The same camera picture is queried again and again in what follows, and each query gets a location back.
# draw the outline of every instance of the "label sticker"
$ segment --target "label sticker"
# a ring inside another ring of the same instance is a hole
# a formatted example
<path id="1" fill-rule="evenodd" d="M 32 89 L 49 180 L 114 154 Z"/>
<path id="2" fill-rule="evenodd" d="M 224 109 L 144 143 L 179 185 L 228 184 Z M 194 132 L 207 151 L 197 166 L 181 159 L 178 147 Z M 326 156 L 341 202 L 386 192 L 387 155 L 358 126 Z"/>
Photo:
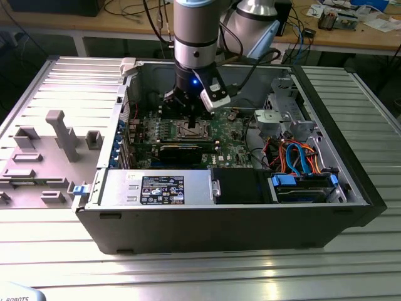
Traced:
<path id="1" fill-rule="evenodd" d="M 142 177 L 140 202 L 143 205 L 184 204 L 184 177 Z"/>
<path id="2" fill-rule="evenodd" d="M 128 171 L 125 175 L 125 180 L 131 181 L 131 180 L 140 180 L 140 178 L 143 176 L 142 172 L 137 172 L 137 171 Z"/>

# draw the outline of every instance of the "floor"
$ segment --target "floor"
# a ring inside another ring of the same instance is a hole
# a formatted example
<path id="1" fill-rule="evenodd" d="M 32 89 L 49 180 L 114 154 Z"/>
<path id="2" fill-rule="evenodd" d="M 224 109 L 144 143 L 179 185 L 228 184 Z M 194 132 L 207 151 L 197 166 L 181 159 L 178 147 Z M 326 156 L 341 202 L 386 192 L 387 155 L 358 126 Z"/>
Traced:
<path id="1" fill-rule="evenodd" d="M 76 50 L 73 41 L 65 36 L 32 35 L 32 38 L 41 45 L 49 55 L 75 56 Z M 124 57 L 163 58 L 160 45 L 156 41 L 130 40 L 124 43 L 118 39 L 86 38 L 85 43 L 91 56 L 97 57 Z M 164 51 L 167 58 L 171 58 L 169 51 Z M 19 97 L 29 85 L 45 57 L 36 45 L 27 36 L 19 37 L 17 48 L 2 47 L 0 50 L 0 120 L 7 116 L 8 111 L 18 101 Z M 311 51 L 310 55 L 300 56 L 299 65 L 345 66 L 353 68 L 365 83 L 375 90 L 379 79 L 387 67 L 387 58 L 383 56 L 356 55 L 351 57 L 339 53 L 321 53 Z M 378 94 L 379 99 L 398 117 L 393 101 L 401 98 L 401 70 L 397 70 L 385 88 Z"/>

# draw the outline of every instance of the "black cable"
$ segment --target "black cable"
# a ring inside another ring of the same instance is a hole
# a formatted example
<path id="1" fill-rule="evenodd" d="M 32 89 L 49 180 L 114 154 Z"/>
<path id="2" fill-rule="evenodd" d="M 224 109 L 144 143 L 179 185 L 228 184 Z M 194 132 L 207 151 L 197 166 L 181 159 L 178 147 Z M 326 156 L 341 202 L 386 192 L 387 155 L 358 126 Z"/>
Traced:
<path id="1" fill-rule="evenodd" d="M 167 31 L 168 31 L 168 34 L 169 34 L 169 40 L 171 41 L 171 32 L 170 32 L 170 24 L 169 24 L 169 15 L 167 14 L 167 7 L 166 7 L 166 2 L 165 2 L 165 0 L 163 0 L 163 9 L 164 9 L 164 16 L 165 16 L 165 23 L 166 23 L 166 25 L 167 25 Z"/>
<path id="2" fill-rule="evenodd" d="M 109 0 L 109 2 L 107 2 L 107 3 L 105 4 L 105 6 L 104 6 L 104 10 L 105 10 L 107 13 L 112 14 L 112 15 L 114 15 L 114 16 L 134 16 L 134 15 L 136 15 L 136 14 L 143 14 L 143 13 L 146 13 L 146 10 L 137 11 L 137 12 L 135 12 L 135 13 L 126 13 L 126 12 L 125 12 L 125 10 L 126 10 L 127 8 L 132 8 L 132 7 L 134 7 L 134 6 L 143 6 L 143 4 L 131 4 L 131 5 L 125 6 L 125 7 L 122 9 L 123 14 L 121 14 L 121 13 L 114 13 L 113 11 L 109 11 L 109 10 L 107 9 L 107 5 L 110 4 L 110 3 L 112 3 L 113 1 L 114 1 L 114 0 Z M 158 7 L 159 7 L 159 6 L 154 6 L 154 7 L 152 7 L 152 8 L 149 8 L 149 10 L 151 11 L 151 10 L 153 10 L 153 9 L 155 9 L 155 8 L 158 8 Z"/>
<path id="3" fill-rule="evenodd" d="M 221 25 L 219 26 L 219 29 L 220 29 L 220 34 L 221 34 L 221 40 L 223 41 L 224 50 L 226 50 L 228 53 L 232 53 L 230 51 L 230 49 L 228 49 L 228 46 L 226 43 L 226 37 L 224 36 L 223 27 Z"/>
<path id="4" fill-rule="evenodd" d="M 234 102 L 231 103 L 231 105 L 234 105 L 236 102 L 239 102 L 240 100 L 245 100 L 247 103 L 249 103 L 253 108 L 257 108 L 257 106 L 255 106 L 255 104 L 252 103 L 252 101 L 250 101 L 248 98 L 240 98 L 235 100 Z"/>
<path id="5" fill-rule="evenodd" d="M 309 40 L 309 46 L 308 46 L 309 51 L 308 51 L 308 54 L 306 55 L 305 65 L 307 64 L 309 55 L 311 54 L 311 46 L 312 46 L 313 42 L 315 41 L 315 37 L 312 37 L 312 41 L 310 38 L 308 38 L 308 40 Z"/>
<path id="6" fill-rule="evenodd" d="M 29 35 L 29 33 L 26 32 L 26 30 L 19 25 L 19 23 L 17 21 L 15 21 L 15 19 L 8 13 L 7 9 L 4 7 L 3 1 L 0 1 L 1 7 L 3 8 L 4 12 L 7 14 L 7 16 L 10 18 L 10 20 L 24 33 L 28 36 L 29 39 L 31 39 L 31 41 L 40 49 L 40 51 L 42 51 L 42 53 L 44 54 L 45 57 L 48 57 L 49 54 L 47 52 L 45 52 L 45 50 L 40 47 L 39 44 L 37 44 L 37 42 L 32 39 L 32 37 Z"/>
<path id="7" fill-rule="evenodd" d="M 255 147 L 254 149 L 250 150 L 249 152 L 254 152 L 254 151 L 257 151 L 257 150 L 261 150 L 261 149 L 263 149 L 263 147 Z"/>
<path id="8" fill-rule="evenodd" d="M 264 61 L 263 63 L 270 63 L 271 61 L 277 60 L 280 56 L 281 56 L 281 52 L 279 50 L 277 50 L 276 48 L 274 49 L 270 49 L 267 52 L 265 52 L 263 55 L 261 55 L 260 58 L 258 58 L 258 60 L 254 63 L 254 65 L 252 66 L 252 68 L 250 69 L 250 71 L 248 72 L 246 78 L 244 79 L 244 81 L 238 86 L 238 89 L 241 90 L 242 88 L 244 88 L 244 86 L 246 85 L 246 83 L 248 82 L 248 80 L 250 79 L 252 73 L 255 71 L 256 67 L 262 62 L 262 60 L 270 55 L 271 53 L 277 53 L 276 56 L 272 57 L 270 60 Z"/>
<path id="9" fill-rule="evenodd" d="M 397 49 L 397 51 L 394 53 L 394 56 L 393 56 L 392 59 L 390 60 L 390 63 L 388 63 L 389 66 L 392 65 L 393 61 L 394 61 L 395 58 L 397 57 L 397 54 L 400 52 L 400 50 L 401 50 L 401 44 L 400 44 L 400 46 L 398 46 L 398 49 Z"/>
<path id="10" fill-rule="evenodd" d="M 148 4 L 146 3 L 146 0 L 143 0 L 143 6 L 145 8 L 146 16 L 148 17 L 148 20 L 149 20 L 150 26 L 153 29 L 153 32 L 156 34 L 156 36 L 162 43 L 169 45 L 170 43 L 168 41 L 166 41 L 165 39 L 163 39 L 162 35 L 157 32 L 157 29 L 152 21 L 152 17 L 150 16 L 149 8 L 148 8 Z"/>
<path id="11" fill-rule="evenodd" d="M 305 26 L 304 26 L 303 22 L 299 19 L 298 14 L 296 13 L 295 9 L 293 9 L 293 8 L 291 8 L 291 9 L 295 12 L 296 17 L 292 17 L 292 16 L 288 16 L 288 17 L 297 20 L 297 21 L 298 21 L 298 25 L 295 24 L 295 23 L 292 22 L 292 21 L 287 21 L 287 23 L 290 24 L 290 25 L 292 25 L 292 26 L 293 26 L 293 25 L 297 26 L 297 27 L 299 28 L 300 33 L 302 34 L 302 32 L 303 32 L 304 29 L 305 29 Z M 286 55 L 287 57 L 284 58 L 283 63 L 285 63 L 285 62 L 287 61 L 288 58 L 289 58 L 289 62 L 291 63 L 291 59 L 293 58 L 293 52 L 294 52 L 294 50 L 295 50 L 295 48 L 296 48 L 296 45 L 298 45 L 299 40 L 301 39 L 301 36 L 300 36 L 299 34 L 297 35 L 297 34 L 295 33 L 295 36 L 297 37 L 296 43 L 294 44 L 294 47 L 293 47 L 293 49 L 291 50 L 291 52 L 289 53 L 289 55 L 284 54 L 284 55 Z"/>
<path id="12" fill-rule="evenodd" d="M 244 54 L 244 45 L 242 45 L 241 40 L 226 26 L 224 25 L 223 22 L 220 22 L 220 26 L 223 27 L 233 38 L 234 40 L 237 41 L 238 45 L 239 45 L 239 57 L 242 58 L 242 55 Z"/>
<path id="13" fill-rule="evenodd" d="M 249 146 L 248 146 L 248 142 L 247 142 L 247 139 L 246 139 L 246 138 L 247 138 L 247 134 L 248 134 L 249 124 L 251 124 L 251 121 L 252 121 L 252 119 L 254 119 L 254 118 L 255 118 L 255 115 L 252 115 L 252 117 L 249 118 L 249 121 L 248 121 L 248 123 L 247 123 L 247 125 L 246 125 L 246 129 L 245 129 L 245 133 L 244 133 L 245 148 L 246 148 L 247 152 L 251 155 L 251 157 L 252 157 L 253 159 L 257 160 L 257 161 L 260 163 L 260 165 L 262 165 L 262 167 L 265 166 L 267 169 L 270 169 L 269 166 L 268 166 L 265 162 L 263 162 L 262 160 L 260 160 L 258 157 L 256 157 L 256 156 L 252 153 L 252 152 L 255 151 L 256 149 L 253 149 L 252 151 L 249 150 Z"/>

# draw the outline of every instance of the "table leg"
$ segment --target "table leg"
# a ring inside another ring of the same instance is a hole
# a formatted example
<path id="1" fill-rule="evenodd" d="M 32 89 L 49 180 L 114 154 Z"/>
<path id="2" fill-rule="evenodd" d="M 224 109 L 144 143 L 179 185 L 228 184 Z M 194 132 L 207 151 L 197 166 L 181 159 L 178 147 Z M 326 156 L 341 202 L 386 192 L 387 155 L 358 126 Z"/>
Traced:
<path id="1" fill-rule="evenodd" d="M 86 49 L 85 42 L 83 41 L 83 36 L 77 33 L 74 34 L 72 38 L 74 39 L 76 53 L 78 56 L 88 56 L 88 50 Z"/>

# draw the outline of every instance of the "blue latch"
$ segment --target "blue latch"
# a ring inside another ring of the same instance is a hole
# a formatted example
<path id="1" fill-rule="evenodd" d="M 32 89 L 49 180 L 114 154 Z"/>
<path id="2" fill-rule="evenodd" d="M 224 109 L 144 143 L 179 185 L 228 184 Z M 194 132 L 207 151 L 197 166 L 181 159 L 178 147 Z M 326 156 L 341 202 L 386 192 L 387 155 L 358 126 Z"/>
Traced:
<path id="1" fill-rule="evenodd" d="M 113 147 L 114 147 L 115 149 L 120 149 L 121 145 L 118 144 L 117 141 L 115 141 L 115 142 L 113 143 Z"/>
<path id="2" fill-rule="evenodd" d="M 338 179 L 337 179 L 337 177 L 336 177 L 335 174 L 332 174 L 332 175 L 330 176 L 330 180 L 331 180 L 331 182 L 333 183 L 334 186 L 337 186 L 337 185 L 338 185 Z"/>
<path id="3" fill-rule="evenodd" d="M 294 186 L 296 185 L 295 177 L 290 174 L 276 174 L 272 178 L 273 186 Z"/>
<path id="4" fill-rule="evenodd" d="M 90 192 L 90 185 L 76 185 L 73 190 L 75 196 L 86 196 Z"/>
<path id="5" fill-rule="evenodd" d="M 110 159 L 108 161 L 108 166 L 109 167 L 117 167 L 117 161 L 115 159 Z"/>
<path id="6" fill-rule="evenodd" d="M 118 128 L 119 128 L 119 129 L 125 129 L 125 122 L 122 121 L 122 120 L 119 120 L 119 121 L 118 121 Z"/>

